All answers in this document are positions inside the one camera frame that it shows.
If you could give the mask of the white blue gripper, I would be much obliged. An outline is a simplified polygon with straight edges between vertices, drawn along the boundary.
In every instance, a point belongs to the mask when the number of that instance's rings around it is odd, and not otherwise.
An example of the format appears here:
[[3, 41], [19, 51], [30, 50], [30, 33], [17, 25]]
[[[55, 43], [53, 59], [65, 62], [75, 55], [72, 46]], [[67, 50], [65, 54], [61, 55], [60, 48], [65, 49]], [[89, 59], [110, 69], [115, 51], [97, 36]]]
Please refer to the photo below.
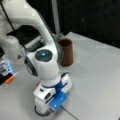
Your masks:
[[49, 116], [58, 110], [66, 101], [67, 93], [72, 87], [69, 73], [61, 75], [60, 82], [54, 86], [39, 84], [33, 92], [35, 96], [34, 110], [39, 116]]

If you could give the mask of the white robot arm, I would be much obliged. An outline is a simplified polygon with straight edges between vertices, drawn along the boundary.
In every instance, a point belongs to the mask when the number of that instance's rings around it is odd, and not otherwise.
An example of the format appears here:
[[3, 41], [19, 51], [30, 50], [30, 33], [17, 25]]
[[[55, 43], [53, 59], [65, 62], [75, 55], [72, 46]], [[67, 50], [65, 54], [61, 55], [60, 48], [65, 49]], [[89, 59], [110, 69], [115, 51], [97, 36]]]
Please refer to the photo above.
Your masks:
[[72, 87], [70, 74], [60, 74], [58, 63], [63, 58], [63, 51], [54, 39], [41, 14], [26, 0], [3, 0], [4, 15], [13, 24], [35, 27], [39, 35], [32, 40], [34, 46], [25, 58], [28, 71], [40, 79], [33, 92], [35, 112], [48, 116], [56, 111], [66, 100], [67, 92]]

